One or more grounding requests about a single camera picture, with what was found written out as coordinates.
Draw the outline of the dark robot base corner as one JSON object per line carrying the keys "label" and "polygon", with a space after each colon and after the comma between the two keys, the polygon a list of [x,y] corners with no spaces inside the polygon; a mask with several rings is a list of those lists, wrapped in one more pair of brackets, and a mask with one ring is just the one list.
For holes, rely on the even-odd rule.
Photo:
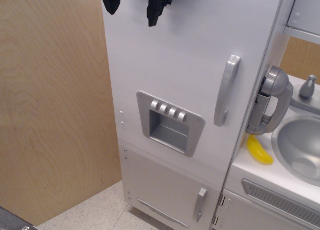
{"label": "dark robot base corner", "polygon": [[3,207],[0,208],[0,228],[8,230],[36,230],[37,227],[23,220],[17,215],[9,212]]}

